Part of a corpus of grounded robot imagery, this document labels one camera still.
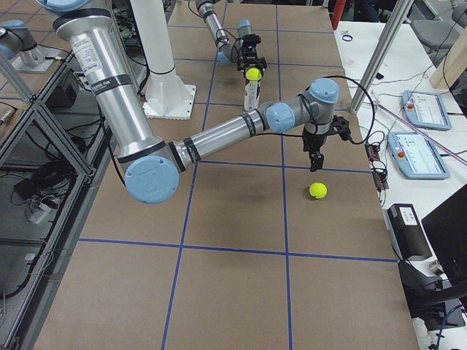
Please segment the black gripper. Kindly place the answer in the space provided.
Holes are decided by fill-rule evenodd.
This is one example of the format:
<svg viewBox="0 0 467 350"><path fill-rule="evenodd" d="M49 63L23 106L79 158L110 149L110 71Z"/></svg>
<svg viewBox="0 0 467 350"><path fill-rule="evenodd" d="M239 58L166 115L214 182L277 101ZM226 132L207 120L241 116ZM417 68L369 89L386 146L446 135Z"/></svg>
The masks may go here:
<svg viewBox="0 0 467 350"><path fill-rule="evenodd" d="M302 133L303 151L309 153L311 172L323 168L324 155L320 154L320 148L325 144L326 139L326 135L317 135L308 131Z"/></svg>
<svg viewBox="0 0 467 350"><path fill-rule="evenodd" d="M256 65L258 65L258 69L263 77L267 69L266 59L264 57L258 58L255 44L243 44L241 57L236 61L237 70L245 75L248 66Z"/></svg>

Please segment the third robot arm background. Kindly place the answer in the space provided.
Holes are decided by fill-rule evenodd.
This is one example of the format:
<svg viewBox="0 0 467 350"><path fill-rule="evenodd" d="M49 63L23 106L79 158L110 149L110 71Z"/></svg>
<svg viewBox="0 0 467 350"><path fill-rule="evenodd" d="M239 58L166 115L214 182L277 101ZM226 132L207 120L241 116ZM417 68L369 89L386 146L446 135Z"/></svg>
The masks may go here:
<svg viewBox="0 0 467 350"><path fill-rule="evenodd" d="M47 59L43 50L22 20L7 20L1 23L1 55L12 60L16 71L26 73L45 73L53 59Z"/></svg>

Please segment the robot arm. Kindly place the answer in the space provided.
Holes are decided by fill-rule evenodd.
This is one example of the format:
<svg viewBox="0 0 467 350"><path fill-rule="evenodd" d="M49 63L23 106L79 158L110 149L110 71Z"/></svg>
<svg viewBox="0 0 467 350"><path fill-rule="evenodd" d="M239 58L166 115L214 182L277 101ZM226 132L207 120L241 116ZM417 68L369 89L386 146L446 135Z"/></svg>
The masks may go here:
<svg viewBox="0 0 467 350"><path fill-rule="evenodd" d="M189 117L195 87L177 76L160 1L133 1L150 81L141 103L124 56L112 39L114 23L108 1L43 1L57 35L67 41L120 147L118 162L127 191L142 203L161 203L176 192L180 174L190 165L266 130L277 133L302 126L312 168L319 169L320 147L331 134L339 86L316 79L284 102L266 102L225 123L166 142L156 136L150 117Z"/></svg>
<svg viewBox="0 0 467 350"><path fill-rule="evenodd" d="M257 46L262 42L253 32L249 20L241 20L237 26L237 35L224 29L215 11L215 1L196 1L199 16L209 30L217 48L216 59L223 65L235 64L236 69L247 78L250 69L257 69L260 77L264 75L267 62L258 55Z"/></svg>

